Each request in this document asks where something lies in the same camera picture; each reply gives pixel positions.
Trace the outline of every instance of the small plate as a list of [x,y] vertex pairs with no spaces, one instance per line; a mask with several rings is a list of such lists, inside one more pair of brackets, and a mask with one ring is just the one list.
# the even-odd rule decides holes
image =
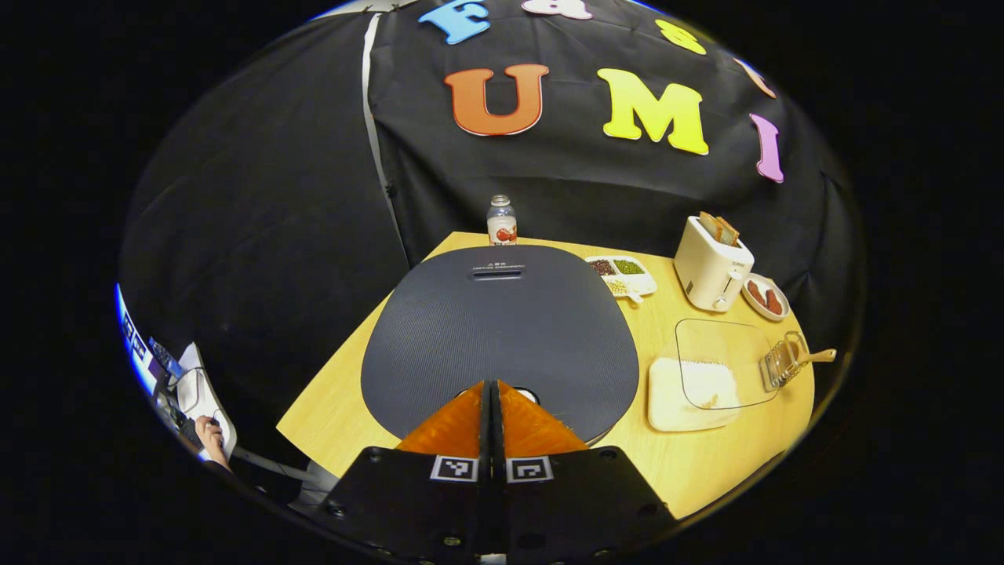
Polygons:
[[[750,281],[756,282],[756,286],[760,289],[760,294],[763,296],[764,300],[767,299],[767,291],[774,291],[774,296],[777,297],[777,302],[781,303],[781,315],[778,316],[773,312],[767,310],[766,308],[760,306],[760,303],[756,302],[753,295],[750,294],[749,284]],[[743,280],[743,297],[746,298],[746,302],[750,303],[753,310],[757,311],[760,316],[763,316],[767,320],[773,320],[774,322],[780,322],[791,314],[791,307],[788,305],[788,297],[784,296],[784,293],[774,285],[774,281],[766,276],[761,276],[755,272],[749,273],[746,279]]]

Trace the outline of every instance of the wooden handle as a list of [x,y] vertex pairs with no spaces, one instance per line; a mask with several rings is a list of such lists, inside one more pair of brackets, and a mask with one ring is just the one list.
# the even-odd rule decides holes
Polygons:
[[832,363],[836,359],[835,349],[824,349],[819,353],[805,355],[798,359],[799,363]]

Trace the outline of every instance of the yellow letter m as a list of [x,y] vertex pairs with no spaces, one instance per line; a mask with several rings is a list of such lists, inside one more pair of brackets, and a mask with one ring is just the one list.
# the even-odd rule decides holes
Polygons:
[[610,85],[610,120],[603,132],[611,137],[637,139],[642,129],[635,124],[635,114],[642,119],[645,130],[659,142],[673,122],[670,145],[698,155],[708,154],[708,144],[701,130],[701,94],[683,84],[666,86],[663,97],[656,99],[652,90],[634,72],[616,68],[600,68],[600,78]]

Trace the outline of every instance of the plastic bottle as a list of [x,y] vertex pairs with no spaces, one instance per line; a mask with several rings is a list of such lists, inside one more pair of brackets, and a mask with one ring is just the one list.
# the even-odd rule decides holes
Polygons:
[[492,196],[488,208],[488,243],[490,245],[516,244],[516,212],[509,205],[505,194]]

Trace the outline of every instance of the foam letter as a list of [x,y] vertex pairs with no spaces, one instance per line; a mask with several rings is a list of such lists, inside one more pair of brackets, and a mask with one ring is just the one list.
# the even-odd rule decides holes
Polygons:
[[733,58],[732,60],[738,62],[740,66],[742,66],[743,68],[746,69],[746,74],[748,74],[749,77],[750,77],[750,79],[753,80],[753,83],[755,83],[757,86],[760,87],[761,90],[763,90],[763,93],[767,94],[768,96],[770,96],[772,98],[776,98],[777,97],[777,94],[774,93],[774,90],[771,90],[770,88],[767,87],[766,84],[764,84],[764,82],[763,82],[763,76],[760,76],[759,72],[753,70],[753,68],[750,67],[750,65],[744,63],[743,61],[741,61],[741,60],[739,60],[737,58]]
[[670,145],[708,155],[698,107],[702,97],[697,90],[683,84],[670,84],[663,97],[657,100],[652,90],[633,72],[600,68],[596,74],[610,85],[610,120],[603,124],[604,133],[626,139],[641,138],[642,129],[635,124],[635,113],[638,113],[652,140],[662,139],[673,121]]
[[488,113],[485,82],[494,74],[472,68],[448,74],[443,80],[453,88],[453,118],[460,128],[476,135],[511,135],[534,125],[543,111],[540,77],[549,69],[542,64],[514,64],[505,73],[516,79],[516,109],[508,115]]
[[750,117],[756,123],[760,134],[760,162],[756,164],[757,172],[776,183],[784,182],[781,160],[777,154],[777,127],[756,113],[750,113]]
[[681,47],[694,51],[699,55],[708,53],[708,51],[697,42],[697,37],[694,37],[690,31],[663,20],[656,20],[656,25],[662,28],[663,35],[665,35],[666,38],[669,39],[674,45],[680,45]]
[[486,21],[471,21],[469,19],[488,16],[488,10],[475,2],[484,2],[484,0],[454,0],[426,12],[419,18],[419,22],[433,22],[447,32],[446,42],[455,45],[472,35],[481,33],[491,25]]
[[587,20],[592,17],[592,14],[585,11],[585,2],[582,0],[528,0],[523,2],[523,9],[546,16],[561,14],[576,20]]

